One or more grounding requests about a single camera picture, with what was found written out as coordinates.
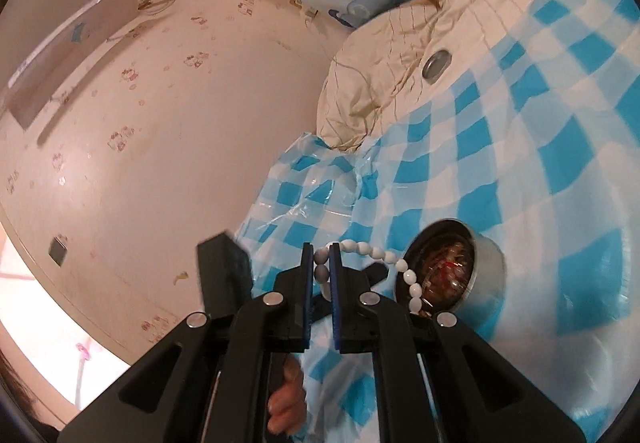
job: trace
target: metal cup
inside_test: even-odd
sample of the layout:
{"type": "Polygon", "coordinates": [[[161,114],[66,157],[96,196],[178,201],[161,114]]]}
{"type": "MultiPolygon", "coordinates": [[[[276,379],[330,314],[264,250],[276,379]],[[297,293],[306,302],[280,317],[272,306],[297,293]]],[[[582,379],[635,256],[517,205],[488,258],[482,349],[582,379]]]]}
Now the metal cup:
{"type": "MultiPolygon", "coordinates": [[[[442,219],[426,227],[407,249],[404,260],[416,271],[420,260],[429,251],[429,243],[443,234],[461,237],[469,251],[471,274],[462,296],[447,311],[455,312],[468,326],[479,328],[500,308],[504,297],[505,266],[500,248],[484,235],[474,232],[457,219],[442,219]]],[[[408,305],[408,286],[402,275],[396,279],[396,300],[408,305]]]]}

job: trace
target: white bead string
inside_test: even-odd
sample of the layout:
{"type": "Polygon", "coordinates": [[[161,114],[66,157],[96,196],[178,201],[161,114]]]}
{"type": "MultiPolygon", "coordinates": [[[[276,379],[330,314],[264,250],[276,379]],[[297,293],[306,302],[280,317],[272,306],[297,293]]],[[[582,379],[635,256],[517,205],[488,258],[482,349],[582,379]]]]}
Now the white bead string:
{"type": "MultiPolygon", "coordinates": [[[[331,287],[329,285],[329,269],[326,267],[326,262],[329,260],[329,247],[333,243],[327,243],[326,246],[316,249],[314,253],[314,261],[316,268],[314,270],[314,278],[320,285],[320,292],[325,300],[331,301],[331,287]]],[[[358,255],[368,255],[375,261],[383,261],[386,264],[395,265],[398,273],[402,273],[404,282],[409,285],[409,294],[411,300],[409,301],[409,311],[413,314],[418,314],[422,308],[422,287],[416,282],[417,277],[412,269],[409,269],[409,265],[404,259],[398,259],[398,257],[388,250],[377,248],[369,245],[364,241],[357,243],[352,239],[345,239],[339,242],[340,251],[344,253],[357,253],[358,255]]]]}

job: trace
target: human hand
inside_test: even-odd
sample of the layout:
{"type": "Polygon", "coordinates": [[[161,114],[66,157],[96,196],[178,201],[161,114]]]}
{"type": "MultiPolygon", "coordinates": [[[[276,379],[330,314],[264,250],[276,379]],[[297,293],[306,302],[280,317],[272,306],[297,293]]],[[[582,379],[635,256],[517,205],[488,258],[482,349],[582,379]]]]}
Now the human hand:
{"type": "Polygon", "coordinates": [[[305,375],[291,355],[284,362],[284,384],[271,397],[267,408],[271,418],[267,429],[272,434],[298,432],[306,421],[306,391],[302,387],[305,375]]]}

